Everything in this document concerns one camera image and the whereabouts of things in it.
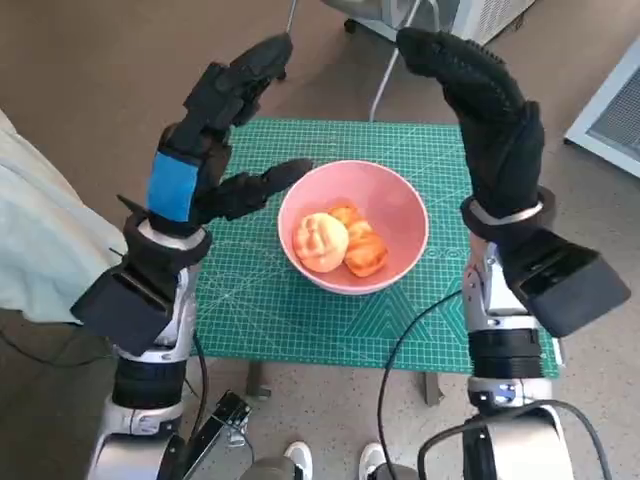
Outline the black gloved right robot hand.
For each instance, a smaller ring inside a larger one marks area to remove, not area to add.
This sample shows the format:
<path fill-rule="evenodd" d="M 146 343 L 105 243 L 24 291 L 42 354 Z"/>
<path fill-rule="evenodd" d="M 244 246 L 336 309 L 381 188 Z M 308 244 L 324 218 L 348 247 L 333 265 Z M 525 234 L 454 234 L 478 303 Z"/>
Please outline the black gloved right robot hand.
<path fill-rule="evenodd" d="M 472 40 L 441 31 L 405 27 L 396 45 L 412 74 L 441 85 L 483 210 L 498 219 L 536 206 L 545 141 L 540 108 L 524 97 L 506 63 Z"/>

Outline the black left robot hand blue tape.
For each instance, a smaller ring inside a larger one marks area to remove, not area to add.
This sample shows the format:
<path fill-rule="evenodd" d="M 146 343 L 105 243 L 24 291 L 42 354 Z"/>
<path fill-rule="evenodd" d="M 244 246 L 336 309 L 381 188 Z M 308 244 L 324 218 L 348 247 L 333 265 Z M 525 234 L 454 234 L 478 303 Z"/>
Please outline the black left robot hand blue tape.
<path fill-rule="evenodd" d="M 293 159 L 260 175 L 224 175 L 230 135 L 260 108 L 261 95 L 284 73 L 293 45 L 288 33 L 268 37 L 230 64 L 211 63 L 186 98 L 185 117 L 165 128 L 147 189 L 152 228 L 188 237 L 216 218 L 234 220 L 265 207 L 313 167 Z"/>

